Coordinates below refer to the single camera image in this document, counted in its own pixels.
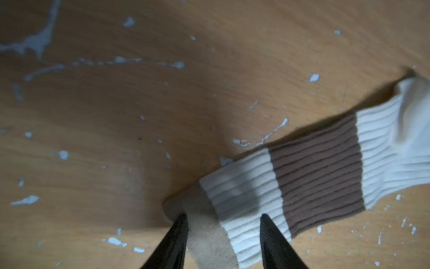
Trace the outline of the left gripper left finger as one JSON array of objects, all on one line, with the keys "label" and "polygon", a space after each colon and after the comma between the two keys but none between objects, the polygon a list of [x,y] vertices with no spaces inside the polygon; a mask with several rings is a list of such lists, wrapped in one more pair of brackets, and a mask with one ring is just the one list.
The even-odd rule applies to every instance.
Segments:
[{"label": "left gripper left finger", "polygon": [[181,213],[141,269],[183,269],[188,233],[187,215]]}]

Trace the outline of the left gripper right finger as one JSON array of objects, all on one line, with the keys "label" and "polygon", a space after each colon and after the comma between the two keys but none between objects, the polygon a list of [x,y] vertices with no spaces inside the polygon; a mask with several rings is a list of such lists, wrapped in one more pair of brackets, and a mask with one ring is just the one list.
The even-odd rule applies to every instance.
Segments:
[{"label": "left gripper right finger", "polygon": [[308,269],[268,214],[260,219],[260,245],[265,269]]}]

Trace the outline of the white brown striped sock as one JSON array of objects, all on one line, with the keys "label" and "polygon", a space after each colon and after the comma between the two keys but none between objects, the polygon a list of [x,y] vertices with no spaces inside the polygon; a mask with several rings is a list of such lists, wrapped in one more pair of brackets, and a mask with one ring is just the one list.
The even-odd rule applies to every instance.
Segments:
[{"label": "white brown striped sock", "polygon": [[199,268],[246,269],[262,260],[263,214],[290,241],[429,182],[430,82],[412,77],[383,104],[201,178],[163,210],[170,221],[187,215],[188,249]]}]

